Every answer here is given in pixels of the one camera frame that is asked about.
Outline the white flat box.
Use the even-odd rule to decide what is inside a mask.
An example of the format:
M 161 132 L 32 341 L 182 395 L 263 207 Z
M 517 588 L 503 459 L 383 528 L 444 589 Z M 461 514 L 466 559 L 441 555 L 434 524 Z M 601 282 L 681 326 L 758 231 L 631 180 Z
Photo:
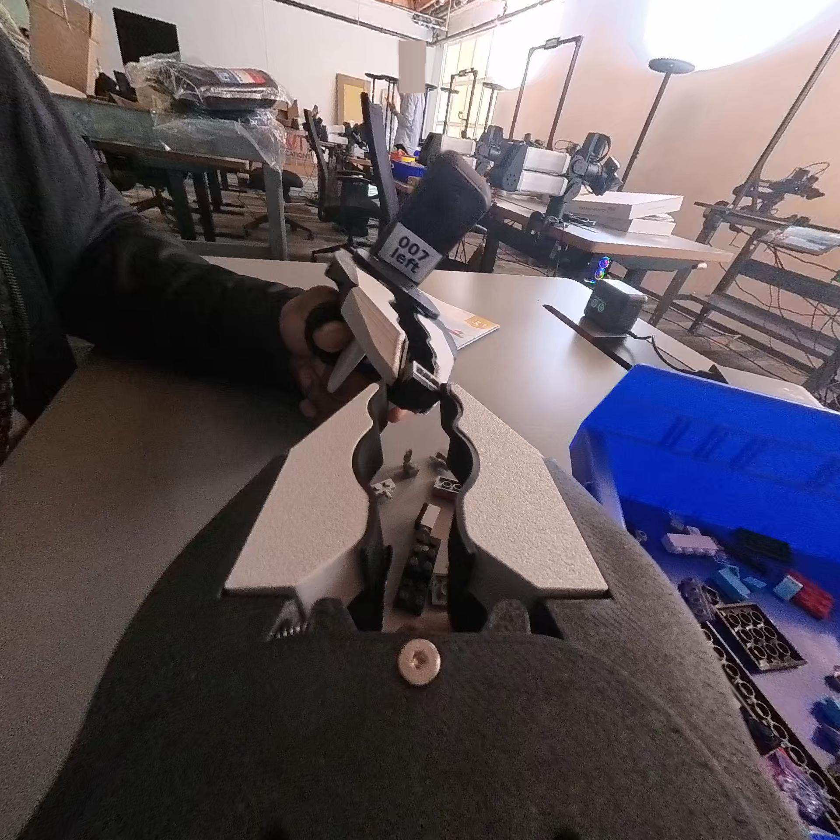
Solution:
M 627 221 L 638 217 L 672 214 L 680 210 L 684 197 L 679 194 L 605 192 L 585 194 L 571 200 L 568 209 L 573 214 L 594 220 Z
M 599 227 L 615 233 L 647 236 L 670 236 L 676 227 L 676 220 L 668 214 L 657 214 L 636 218 L 607 218 Z

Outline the pile of mixed toy bricks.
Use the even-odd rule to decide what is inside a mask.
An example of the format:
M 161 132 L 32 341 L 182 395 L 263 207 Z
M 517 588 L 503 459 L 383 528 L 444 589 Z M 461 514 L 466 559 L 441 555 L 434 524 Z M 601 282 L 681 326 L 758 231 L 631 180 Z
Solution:
M 838 838 L 838 563 L 785 563 L 637 502 L 625 519 L 699 621 L 782 798 Z

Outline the black and white brick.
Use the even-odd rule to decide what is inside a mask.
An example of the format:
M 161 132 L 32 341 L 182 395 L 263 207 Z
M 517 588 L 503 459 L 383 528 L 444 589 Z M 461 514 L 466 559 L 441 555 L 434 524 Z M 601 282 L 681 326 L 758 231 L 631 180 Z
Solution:
M 415 528 L 411 550 L 395 591 L 394 608 L 412 616 L 422 615 L 438 559 L 440 539 L 428 526 Z

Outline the grey desk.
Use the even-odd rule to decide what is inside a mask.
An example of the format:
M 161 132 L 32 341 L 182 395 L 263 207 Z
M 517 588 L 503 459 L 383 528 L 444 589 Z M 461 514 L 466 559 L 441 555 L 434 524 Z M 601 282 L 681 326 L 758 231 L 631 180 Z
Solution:
M 803 838 L 671 583 L 561 466 L 611 598 L 546 634 L 407 633 L 222 565 L 287 401 L 103 354 L 2 477 L 2 838 Z

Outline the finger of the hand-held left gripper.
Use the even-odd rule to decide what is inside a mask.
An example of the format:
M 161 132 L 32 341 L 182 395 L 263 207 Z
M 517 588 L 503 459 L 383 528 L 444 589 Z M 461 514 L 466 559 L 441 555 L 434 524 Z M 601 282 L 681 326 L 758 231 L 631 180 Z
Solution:
M 387 287 L 353 287 L 341 306 L 343 319 L 364 357 L 387 385 L 400 379 L 408 350 L 395 302 Z
M 396 296 L 393 308 L 406 336 L 404 371 L 418 365 L 438 384 L 449 382 L 458 351 L 439 303 L 429 296 Z

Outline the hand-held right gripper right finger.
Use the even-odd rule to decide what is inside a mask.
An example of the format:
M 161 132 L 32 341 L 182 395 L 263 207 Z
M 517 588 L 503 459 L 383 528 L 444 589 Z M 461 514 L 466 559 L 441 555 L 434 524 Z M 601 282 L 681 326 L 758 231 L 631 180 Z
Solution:
M 604 597 L 608 584 L 541 453 L 460 385 L 440 398 L 460 484 L 448 540 L 448 600 Z

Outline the large blue plastic bin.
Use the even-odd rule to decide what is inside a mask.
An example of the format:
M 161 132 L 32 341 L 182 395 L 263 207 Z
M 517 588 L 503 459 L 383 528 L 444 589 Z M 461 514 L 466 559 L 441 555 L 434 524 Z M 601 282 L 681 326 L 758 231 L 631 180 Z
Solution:
M 738 535 L 785 563 L 791 551 L 838 563 L 838 456 L 838 413 L 646 365 L 626 373 L 570 446 L 574 477 L 626 530 L 625 505 L 637 502 Z M 699 621 L 637 542 L 701 635 L 770 777 Z M 817 838 L 770 782 L 805 836 Z

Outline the white and yellow card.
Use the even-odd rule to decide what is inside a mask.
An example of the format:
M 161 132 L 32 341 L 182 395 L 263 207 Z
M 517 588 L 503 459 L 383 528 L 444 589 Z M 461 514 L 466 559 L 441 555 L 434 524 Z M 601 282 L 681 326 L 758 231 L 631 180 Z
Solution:
M 432 297 L 439 312 L 439 319 L 455 343 L 457 351 L 498 331 L 500 325 L 475 313 L 448 304 Z

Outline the small toy brick assembly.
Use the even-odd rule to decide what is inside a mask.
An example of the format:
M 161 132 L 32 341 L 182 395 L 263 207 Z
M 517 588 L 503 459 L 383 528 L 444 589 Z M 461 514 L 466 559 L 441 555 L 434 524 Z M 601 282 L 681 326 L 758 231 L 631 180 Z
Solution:
M 414 414 L 429 413 L 440 399 L 441 384 L 422 365 L 412 362 L 395 383 L 386 387 L 391 406 Z

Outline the black flat plate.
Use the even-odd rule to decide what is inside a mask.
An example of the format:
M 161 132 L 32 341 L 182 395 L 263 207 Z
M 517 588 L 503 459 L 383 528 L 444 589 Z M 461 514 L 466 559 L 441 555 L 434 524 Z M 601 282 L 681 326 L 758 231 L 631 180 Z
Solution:
M 625 332 L 603 330 L 584 315 L 584 310 L 580 306 L 561 308 L 559 305 L 543 303 L 542 307 L 625 370 L 631 369 L 636 364 L 642 364 L 648 359 L 648 354 L 644 349 L 647 346 L 645 342 L 640 343 Z

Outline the person's left forearm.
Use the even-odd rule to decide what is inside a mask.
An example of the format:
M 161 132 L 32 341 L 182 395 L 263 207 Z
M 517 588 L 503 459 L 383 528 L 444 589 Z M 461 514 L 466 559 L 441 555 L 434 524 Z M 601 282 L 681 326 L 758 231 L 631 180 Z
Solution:
M 33 423 L 77 367 L 69 337 L 199 374 L 294 387 L 280 315 L 299 293 L 155 231 L 5 35 L 2 427 Z

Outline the black office chair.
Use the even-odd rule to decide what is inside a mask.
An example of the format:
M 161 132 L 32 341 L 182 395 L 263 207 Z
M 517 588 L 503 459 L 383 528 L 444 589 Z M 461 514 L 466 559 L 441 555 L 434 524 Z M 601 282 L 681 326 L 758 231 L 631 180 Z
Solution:
M 317 166 L 317 216 L 345 235 L 347 245 L 369 244 L 371 227 L 380 222 L 381 209 L 370 195 L 372 179 L 348 167 L 346 157 L 326 149 L 318 132 L 316 116 L 304 109 L 303 127 Z

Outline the person's left hand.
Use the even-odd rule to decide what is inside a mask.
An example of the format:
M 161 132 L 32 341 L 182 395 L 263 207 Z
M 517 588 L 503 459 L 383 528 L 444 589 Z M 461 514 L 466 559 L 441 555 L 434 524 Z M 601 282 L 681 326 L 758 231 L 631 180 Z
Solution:
M 326 365 L 306 341 L 310 313 L 318 307 L 338 307 L 339 293 L 332 287 L 318 286 L 294 297 L 282 310 L 280 336 L 289 353 L 290 373 L 302 394 L 301 413 L 312 424 L 320 425 L 369 384 L 362 374 L 352 373 L 335 391 L 328 389 L 332 367 Z M 324 353 L 339 354 L 353 341 L 348 325 L 338 317 L 320 324 L 312 333 L 313 346 Z

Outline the metal equipment rack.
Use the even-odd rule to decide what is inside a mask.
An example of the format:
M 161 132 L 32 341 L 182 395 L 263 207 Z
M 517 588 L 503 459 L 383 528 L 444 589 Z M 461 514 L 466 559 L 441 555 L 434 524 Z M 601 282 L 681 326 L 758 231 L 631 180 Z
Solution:
M 788 175 L 759 177 L 733 188 L 729 210 L 706 205 L 707 221 L 722 221 L 744 241 L 722 278 L 704 296 L 688 332 L 720 328 L 727 337 L 803 375 L 803 387 L 838 409 L 838 229 L 808 216 L 784 215 L 788 198 L 824 197 L 819 181 L 830 164 L 795 167 Z

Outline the black stand pole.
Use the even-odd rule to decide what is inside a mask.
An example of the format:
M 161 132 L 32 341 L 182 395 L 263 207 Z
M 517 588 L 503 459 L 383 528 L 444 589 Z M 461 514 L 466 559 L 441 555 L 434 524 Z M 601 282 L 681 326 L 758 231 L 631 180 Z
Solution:
M 802 105 L 804 104 L 805 100 L 808 98 L 809 94 L 811 93 L 812 89 L 816 85 L 817 81 L 820 79 L 821 75 L 825 71 L 826 67 L 828 66 L 831 58 L 835 55 L 839 47 L 839 30 L 836 31 L 835 35 L 832 37 L 831 41 L 828 43 L 826 49 L 822 53 L 822 56 L 817 61 L 815 67 L 813 68 L 811 74 L 806 79 L 805 83 L 803 84 L 802 88 L 798 91 L 795 99 L 793 100 L 791 106 L 788 108 L 787 112 L 783 116 L 782 120 L 780 121 L 779 126 L 773 132 L 769 142 L 764 147 L 762 153 L 760 154 L 758 160 L 752 167 L 750 173 L 745 178 L 743 184 L 741 184 L 733 194 L 731 207 L 733 209 L 739 208 L 742 203 L 742 200 L 745 196 L 758 184 L 761 179 L 763 169 L 767 162 L 769 161 L 772 153 L 774 152 L 777 145 L 781 142 L 785 132 L 788 130 L 789 126 L 793 122 L 795 116 L 797 115 L 798 111 L 801 109 Z

